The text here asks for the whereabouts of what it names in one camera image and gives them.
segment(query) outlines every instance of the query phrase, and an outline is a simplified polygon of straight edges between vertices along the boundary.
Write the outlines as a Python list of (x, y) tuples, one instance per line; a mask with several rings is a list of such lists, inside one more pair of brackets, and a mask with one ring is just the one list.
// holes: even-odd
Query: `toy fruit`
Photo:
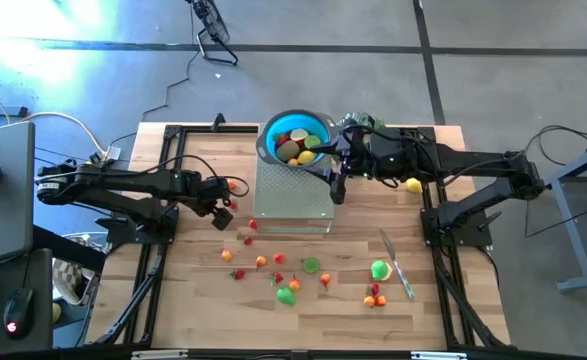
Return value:
[(279, 283), (280, 281), (284, 280), (284, 277), (282, 277), (282, 274), (280, 273), (272, 273), (271, 277), (269, 278), (271, 280), (271, 286)]
[(304, 139), (304, 146), (307, 149), (312, 148), (313, 146), (316, 145), (320, 145), (322, 142), (320, 141), (320, 138), (315, 136), (315, 135), (309, 135), (306, 137), (306, 139)]
[(375, 298), (373, 296), (367, 296), (364, 298), (364, 306), (373, 307), (375, 306)]
[(275, 261), (276, 264), (284, 264), (284, 255), (282, 255), (282, 254), (273, 255), (273, 261)]
[(419, 182), (416, 178), (410, 178), (406, 180), (406, 188), (414, 194), (422, 193), (422, 183)]
[(386, 305), (386, 296), (380, 295), (375, 298), (375, 306), (384, 306)]
[(377, 296), (380, 292), (380, 285), (379, 284), (371, 284), (366, 288), (366, 295), (373, 295)]
[(235, 280), (240, 280), (241, 278), (244, 277), (244, 270), (242, 269), (237, 269), (237, 270), (233, 270), (231, 271), (231, 277)]
[(315, 160), (315, 153), (309, 150), (304, 150), (297, 157), (297, 162), (300, 165), (310, 164)]
[(233, 260), (233, 253), (229, 250), (222, 250), (222, 261), (231, 262)]
[(385, 281), (391, 277), (393, 268), (382, 260), (377, 260), (371, 265), (371, 276), (375, 281)]
[(255, 259), (255, 271), (262, 266), (266, 266), (266, 258), (264, 256), (258, 256), (257, 259)]
[(295, 305), (295, 293), (288, 286), (281, 287), (277, 291), (277, 300), (286, 305)]
[(317, 258), (306, 258), (302, 263), (302, 269), (309, 274), (315, 274), (320, 270), (320, 260)]
[(328, 285), (331, 282), (331, 275), (330, 274), (322, 274), (322, 276), (320, 276), (320, 283), (322, 285), (324, 285), (324, 288), (326, 290), (329, 289)]
[(289, 137), (284, 134), (280, 134), (278, 135), (277, 141), (275, 142), (275, 147), (280, 147), (287, 141), (289, 141)]
[(298, 145), (304, 145), (304, 139), (309, 136), (308, 131), (304, 129), (295, 129), (291, 131), (291, 140), (295, 141)]
[(300, 146), (295, 141), (289, 140), (277, 148), (275, 154), (277, 155), (278, 159), (287, 162), (294, 158), (299, 152)]
[(302, 283), (295, 277), (295, 275), (293, 275), (293, 280), (289, 281), (289, 288), (291, 288), (291, 291), (296, 292), (300, 290), (301, 287)]

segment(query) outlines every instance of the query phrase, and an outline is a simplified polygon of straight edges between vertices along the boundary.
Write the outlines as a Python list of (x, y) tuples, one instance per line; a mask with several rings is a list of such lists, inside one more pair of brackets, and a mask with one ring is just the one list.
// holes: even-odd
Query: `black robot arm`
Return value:
[[(233, 219), (228, 210), (217, 207), (218, 200), (225, 206), (231, 203), (227, 180), (202, 179), (196, 171), (135, 172), (67, 161), (40, 168), (38, 176), (37, 197), (45, 204), (82, 203), (125, 214), (137, 225), (161, 224), (168, 208), (161, 200), (182, 203), (200, 217), (213, 215), (212, 223), (220, 230)], [(152, 197), (132, 199), (112, 191), (147, 193)]]
[[(506, 199), (533, 199), (543, 190), (535, 164), (523, 152), (487, 153), (455, 151), (429, 138), (430, 128), (380, 128), (349, 123), (328, 144), (314, 147), (334, 155), (337, 170), (309, 170), (330, 185), (331, 199), (342, 204), (346, 178), (365, 176), (397, 187), (397, 181), (416, 178), (444, 185), (448, 176), (488, 176), (498, 179), (460, 201), (443, 202), (434, 216), (434, 227), (447, 229), (469, 216)], [(370, 134), (368, 143), (365, 135)]]

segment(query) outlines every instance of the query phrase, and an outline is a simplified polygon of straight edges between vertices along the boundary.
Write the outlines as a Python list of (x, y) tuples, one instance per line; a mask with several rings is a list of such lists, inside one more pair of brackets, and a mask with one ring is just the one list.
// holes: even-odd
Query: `wooden tabletop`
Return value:
[[(165, 125), (140, 124), (130, 169), (143, 170), (158, 163)], [(464, 149), (460, 127), (435, 129), (438, 142)], [(254, 134), (192, 134), (185, 153), (203, 157), (219, 175), (239, 176), (253, 186), (255, 139)], [(185, 159), (183, 167), (209, 175), (194, 159)], [(473, 192), (474, 186), (470, 178), (461, 178), (448, 189), (449, 198), (455, 200)], [(423, 245), (418, 215), (420, 195), (409, 193), (404, 185), (394, 190), (376, 181), (349, 179), (346, 202), (336, 207), (333, 228), (324, 235), (256, 233), (248, 228), (253, 193), (237, 202), (235, 219), (225, 231), (213, 228), (211, 217), (199, 218), (180, 205), (178, 233), (164, 271), (154, 348), (445, 348), (433, 260)], [(381, 294), (388, 299), (385, 307), (363, 305), (371, 263), (389, 260), (378, 228), (393, 242), (415, 301), (408, 300), (394, 275), (381, 283)], [(252, 246), (243, 244), (247, 235), (254, 239)], [(234, 253), (231, 263), (221, 261), (222, 249)], [(139, 245), (126, 245), (107, 259), (87, 341), (102, 335), (124, 308), (131, 296), (139, 252)], [(273, 264), (275, 253), (285, 255), (283, 265)], [(259, 255), (266, 256), (269, 265), (255, 272)], [(301, 270), (300, 261), (308, 256), (321, 262), (322, 269), (315, 275)], [(475, 248), (460, 248), (460, 260), (469, 302), (494, 334), (508, 343), (491, 264)], [(246, 277), (234, 281), (229, 272), (235, 268), (246, 270)], [(276, 300), (278, 287), (269, 286), (273, 271), (284, 276), (281, 284), (287, 284), (293, 274), (301, 280), (295, 306)], [(321, 273), (332, 276), (328, 291), (318, 281)], [(137, 339), (144, 326), (146, 301), (138, 318)], [(456, 334), (462, 339), (459, 312), (457, 306), (452, 307)]]

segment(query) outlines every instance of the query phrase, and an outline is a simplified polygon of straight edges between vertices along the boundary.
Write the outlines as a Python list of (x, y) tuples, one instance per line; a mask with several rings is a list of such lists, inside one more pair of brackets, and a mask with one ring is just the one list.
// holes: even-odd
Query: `knife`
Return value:
[(400, 276), (402, 284), (404, 284), (406, 294), (409, 296), (409, 299), (415, 300), (415, 294), (413, 293), (413, 289), (411, 288), (408, 279), (404, 275), (404, 272), (400, 268), (400, 264), (397, 262), (397, 258), (395, 257), (395, 248), (393, 247), (393, 244), (391, 244), (391, 240), (389, 240), (388, 236), (386, 236), (386, 233), (382, 229), (380, 229), (380, 236), (382, 236), (382, 240), (384, 240), (384, 246), (386, 246), (386, 251), (388, 251), (389, 255), (391, 255), (391, 260), (393, 260), (395, 270), (397, 270), (397, 274)]

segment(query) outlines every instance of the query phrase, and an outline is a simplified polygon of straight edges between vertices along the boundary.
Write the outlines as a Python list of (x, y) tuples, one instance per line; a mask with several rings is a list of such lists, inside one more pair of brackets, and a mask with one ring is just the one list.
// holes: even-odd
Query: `gray floor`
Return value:
[[(0, 98), (84, 120), (98, 139), (135, 131), (142, 112), (160, 105), (165, 87), (184, 76), (192, 52), (38, 50), (11, 37), (190, 43), (182, 0), (17, 1), (0, 6)], [(587, 0), (423, 0), (429, 36), (440, 47), (587, 48)], [(409, 0), (218, 0), (232, 43), (419, 46)], [(196, 31), (200, 29), (196, 19)], [(265, 121), (289, 108), (335, 117), (368, 111), (388, 123), (434, 124), (419, 54), (238, 53), (240, 66), (198, 58), (191, 81), (169, 93), (170, 106), (145, 121)], [(446, 123), (461, 125), (472, 150), (520, 149), (549, 124), (587, 131), (587, 58), (434, 57)], [(37, 145), (86, 157), (94, 149), (63, 119), (38, 119)], [(124, 157), (132, 141), (122, 143)], [(585, 142), (550, 134), (545, 145), (567, 161)], [(49, 160), (60, 157), (38, 151)], [(542, 175), (558, 166), (534, 147)], [(478, 185), (487, 183), (477, 179)], [(584, 189), (573, 195), (587, 208)], [(560, 295), (558, 280), (579, 269), (562, 227), (526, 239), (522, 202), (496, 206), (494, 256), (513, 343), (523, 349), (587, 355), (587, 290)], [(550, 194), (531, 204), (530, 227), (559, 219)], [(35, 204), (35, 222), (60, 234), (99, 231), (89, 211)], [(66, 343), (74, 343), (76, 333)]]

